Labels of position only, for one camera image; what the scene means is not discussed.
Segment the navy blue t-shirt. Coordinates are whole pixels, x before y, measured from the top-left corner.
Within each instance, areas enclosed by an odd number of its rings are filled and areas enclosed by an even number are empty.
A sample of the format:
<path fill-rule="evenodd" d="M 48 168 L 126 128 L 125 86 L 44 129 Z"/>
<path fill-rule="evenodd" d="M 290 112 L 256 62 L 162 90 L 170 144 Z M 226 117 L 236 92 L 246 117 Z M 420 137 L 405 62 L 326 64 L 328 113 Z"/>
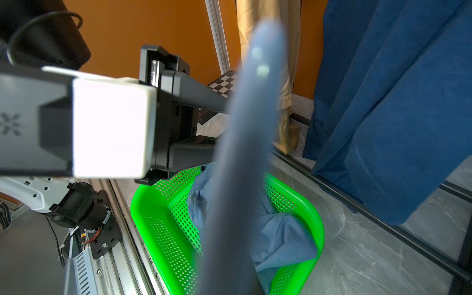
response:
<path fill-rule="evenodd" d="M 472 153 L 470 1 L 329 1 L 303 156 L 400 225 Z"/>

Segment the light blue t-shirt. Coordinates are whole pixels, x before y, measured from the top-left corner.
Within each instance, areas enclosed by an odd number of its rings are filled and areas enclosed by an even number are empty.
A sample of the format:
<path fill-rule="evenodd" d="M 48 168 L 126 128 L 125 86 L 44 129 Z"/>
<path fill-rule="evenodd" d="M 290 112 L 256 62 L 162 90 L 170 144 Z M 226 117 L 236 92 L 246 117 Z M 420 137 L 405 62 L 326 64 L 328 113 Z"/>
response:
<path fill-rule="evenodd" d="M 285 49 L 280 23 L 256 26 L 228 103 L 226 131 L 206 171 L 210 179 L 200 235 L 200 295 L 252 295 L 259 287 L 257 272 L 269 275 L 317 257 L 312 236 L 294 216 L 260 211 L 277 130 Z"/>

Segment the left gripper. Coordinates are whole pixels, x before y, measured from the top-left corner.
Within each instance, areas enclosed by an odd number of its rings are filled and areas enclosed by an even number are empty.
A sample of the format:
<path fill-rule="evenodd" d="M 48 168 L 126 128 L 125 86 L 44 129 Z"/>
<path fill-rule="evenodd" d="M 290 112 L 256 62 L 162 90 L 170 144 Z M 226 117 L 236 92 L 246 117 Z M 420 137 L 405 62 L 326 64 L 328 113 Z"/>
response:
<path fill-rule="evenodd" d="M 210 163 L 217 138 L 195 136 L 198 109 L 227 113 L 229 99 L 190 77 L 190 66 L 157 45 L 140 50 L 140 84 L 157 88 L 151 168 L 135 183 L 152 186 L 178 172 Z"/>

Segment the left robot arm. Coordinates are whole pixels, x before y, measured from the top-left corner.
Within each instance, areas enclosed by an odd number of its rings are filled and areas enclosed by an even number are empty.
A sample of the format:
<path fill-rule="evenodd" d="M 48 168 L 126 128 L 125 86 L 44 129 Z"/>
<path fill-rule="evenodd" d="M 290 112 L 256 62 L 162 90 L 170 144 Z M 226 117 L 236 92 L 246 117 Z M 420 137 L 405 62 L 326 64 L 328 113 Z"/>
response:
<path fill-rule="evenodd" d="M 62 1 L 1 2 L 1 191 L 66 228 L 98 259 L 121 235 L 104 191 L 84 178 L 153 185 L 211 161 L 200 109 L 227 99 L 160 46 L 140 50 L 138 79 L 80 72 L 82 17 Z"/>

